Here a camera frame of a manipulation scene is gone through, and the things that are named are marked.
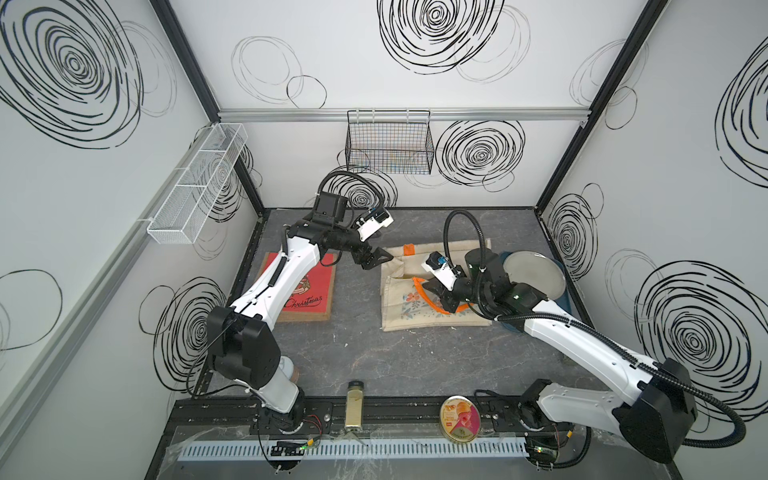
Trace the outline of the cream floral canvas tote bag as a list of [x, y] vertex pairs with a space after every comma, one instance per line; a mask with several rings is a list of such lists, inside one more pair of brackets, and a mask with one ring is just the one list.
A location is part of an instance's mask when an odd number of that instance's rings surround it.
[[422, 263], [429, 254], [444, 252], [437, 243], [404, 244], [389, 247], [393, 259], [381, 266], [381, 329], [385, 332], [429, 327], [486, 327], [489, 320], [473, 313], [465, 302], [450, 313], [438, 295], [424, 288], [433, 278]]

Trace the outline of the red Christmas jute bag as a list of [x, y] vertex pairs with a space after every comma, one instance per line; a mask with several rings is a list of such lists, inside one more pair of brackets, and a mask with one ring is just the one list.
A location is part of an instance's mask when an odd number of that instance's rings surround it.
[[324, 322], [331, 317], [337, 255], [326, 253], [297, 284], [278, 316], [282, 323]]

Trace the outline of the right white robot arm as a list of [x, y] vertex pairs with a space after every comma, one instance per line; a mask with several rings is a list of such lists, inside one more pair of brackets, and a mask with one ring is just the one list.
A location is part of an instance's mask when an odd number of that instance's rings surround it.
[[696, 420], [692, 395], [644, 372], [653, 365], [651, 358], [609, 345], [539, 289], [511, 281], [489, 249], [473, 249], [465, 258], [468, 265], [462, 267], [434, 251], [422, 263], [430, 276], [424, 287], [443, 310], [455, 313], [467, 303], [495, 321], [509, 313], [508, 325], [556, 348], [606, 387], [596, 391], [535, 381], [515, 407], [525, 428], [579, 424], [618, 435], [657, 463], [673, 460]]

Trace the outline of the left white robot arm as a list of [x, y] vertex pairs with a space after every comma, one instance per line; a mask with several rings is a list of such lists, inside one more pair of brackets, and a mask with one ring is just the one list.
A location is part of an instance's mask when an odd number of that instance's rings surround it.
[[353, 262], [372, 270], [392, 259], [368, 239], [393, 218], [384, 206], [362, 212], [343, 224], [347, 199], [316, 196], [311, 212], [284, 228], [277, 257], [241, 297], [216, 307], [206, 319], [208, 363], [212, 370], [256, 394], [268, 409], [287, 415], [296, 409], [300, 388], [291, 380], [292, 363], [281, 354], [273, 330], [300, 281], [330, 250], [348, 252]]

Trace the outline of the teal plastic tray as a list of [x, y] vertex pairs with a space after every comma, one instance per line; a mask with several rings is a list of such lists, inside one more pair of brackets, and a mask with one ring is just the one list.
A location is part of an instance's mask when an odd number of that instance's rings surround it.
[[577, 319], [561, 299], [566, 297], [563, 268], [533, 251], [517, 251], [503, 258], [510, 290], [499, 297], [502, 313], [494, 320], [532, 334], [540, 325], [571, 326]]

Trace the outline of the round candy tin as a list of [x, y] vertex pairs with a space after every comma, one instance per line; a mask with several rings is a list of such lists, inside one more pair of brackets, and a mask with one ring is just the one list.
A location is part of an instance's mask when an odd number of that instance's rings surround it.
[[447, 398], [439, 409], [442, 433], [456, 443], [475, 440], [481, 428], [481, 418], [475, 404], [464, 396]]

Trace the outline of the gold bottle with black cap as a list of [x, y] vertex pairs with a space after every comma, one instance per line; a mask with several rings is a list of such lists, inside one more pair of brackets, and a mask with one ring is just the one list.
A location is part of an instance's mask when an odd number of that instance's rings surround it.
[[345, 422], [347, 431], [360, 431], [363, 424], [364, 382], [352, 380], [346, 393]]

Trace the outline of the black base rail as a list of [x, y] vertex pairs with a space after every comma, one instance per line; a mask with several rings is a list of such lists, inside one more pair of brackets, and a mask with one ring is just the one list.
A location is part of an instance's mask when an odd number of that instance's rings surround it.
[[[439, 426], [440, 407], [445, 396], [370, 396], [362, 401], [361, 429], [364, 432], [384, 425]], [[478, 391], [469, 396], [477, 406], [483, 433], [548, 435], [564, 432], [569, 422], [543, 421], [538, 430], [528, 430], [517, 409], [517, 395], [488, 394]], [[179, 400], [175, 403], [164, 432], [180, 427], [242, 427], [247, 434], [298, 438], [306, 434], [336, 436], [346, 429], [346, 397], [308, 396], [304, 410], [291, 422], [283, 414], [269, 413], [255, 398], [211, 397]]]

